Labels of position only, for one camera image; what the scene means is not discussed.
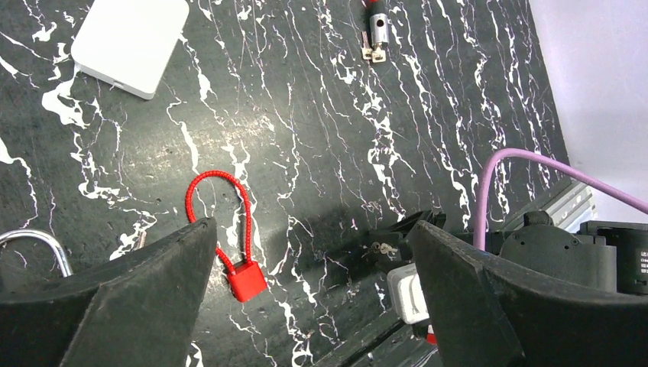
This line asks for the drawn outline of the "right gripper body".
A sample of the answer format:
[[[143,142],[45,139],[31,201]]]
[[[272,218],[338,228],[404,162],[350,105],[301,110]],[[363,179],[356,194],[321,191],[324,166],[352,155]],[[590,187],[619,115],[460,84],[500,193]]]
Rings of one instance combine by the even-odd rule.
[[[395,268],[411,264],[413,251],[408,241],[410,231],[419,221],[443,228],[446,220],[445,213],[425,210],[383,229],[372,229],[362,236],[364,249],[362,258],[385,274]]]

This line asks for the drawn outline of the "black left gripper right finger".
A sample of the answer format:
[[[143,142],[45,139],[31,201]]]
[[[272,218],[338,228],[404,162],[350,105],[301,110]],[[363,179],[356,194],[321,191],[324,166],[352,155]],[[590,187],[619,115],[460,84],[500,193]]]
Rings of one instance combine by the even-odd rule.
[[[645,366],[647,299],[483,252],[431,223],[410,232],[445,366]]]

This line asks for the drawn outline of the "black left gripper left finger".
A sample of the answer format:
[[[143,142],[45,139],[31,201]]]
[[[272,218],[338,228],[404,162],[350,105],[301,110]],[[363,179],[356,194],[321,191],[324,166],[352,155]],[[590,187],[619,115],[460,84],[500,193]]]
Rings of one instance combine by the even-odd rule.
[[[1,294],[3,366],[182,366],[215,257],[203,218],[102,265]]]

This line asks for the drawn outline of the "brass padlock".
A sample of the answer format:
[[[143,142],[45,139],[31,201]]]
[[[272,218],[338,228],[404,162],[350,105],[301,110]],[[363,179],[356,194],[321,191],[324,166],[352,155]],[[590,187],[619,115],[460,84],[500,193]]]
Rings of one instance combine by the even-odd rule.
[[[34,245],[34,250],[38,255],[45,255],[45,252],[48,252],[63,278],[74,274],[67,250],[49,232],[37,229],[14,229],[2,233],[1,247],[10,242],[23,242],[24,244],[29,242]]]

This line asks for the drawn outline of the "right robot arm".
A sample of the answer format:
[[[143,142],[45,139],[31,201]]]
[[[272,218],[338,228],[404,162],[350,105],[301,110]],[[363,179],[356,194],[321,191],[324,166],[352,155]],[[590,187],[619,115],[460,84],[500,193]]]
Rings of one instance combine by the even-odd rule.
[[[422,211],[362,238],[369,263],[382,272],[413,262],[407,236],[419,221],[440,229],[446,215]],[[647,294],[647,226],[642,223],[587,221],[576,232],[559,228],[545,211],[523,214],[515,230],[489,232],[491,254],[539,273],[603,291]]]

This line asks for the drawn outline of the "white square box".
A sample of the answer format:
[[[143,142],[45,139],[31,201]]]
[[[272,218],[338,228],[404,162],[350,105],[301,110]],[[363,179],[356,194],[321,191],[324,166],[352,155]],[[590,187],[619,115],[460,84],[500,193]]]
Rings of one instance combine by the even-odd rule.
[[[80,71],[150,100],[189,12],[183,0],[95,0],[71,57]]]

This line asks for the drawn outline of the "aluminium frame rail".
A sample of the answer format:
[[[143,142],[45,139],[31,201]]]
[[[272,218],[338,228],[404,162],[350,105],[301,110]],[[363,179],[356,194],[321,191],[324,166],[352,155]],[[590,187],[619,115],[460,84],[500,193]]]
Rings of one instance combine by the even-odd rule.
[[[499,229],[519,229],[523,225],[523,214],[538,210],[547,212],[555,226],[571,233],[576,233],[582,222],[598,218],[591,188],[584,183],[565,178],[515,214],[508,216]]]

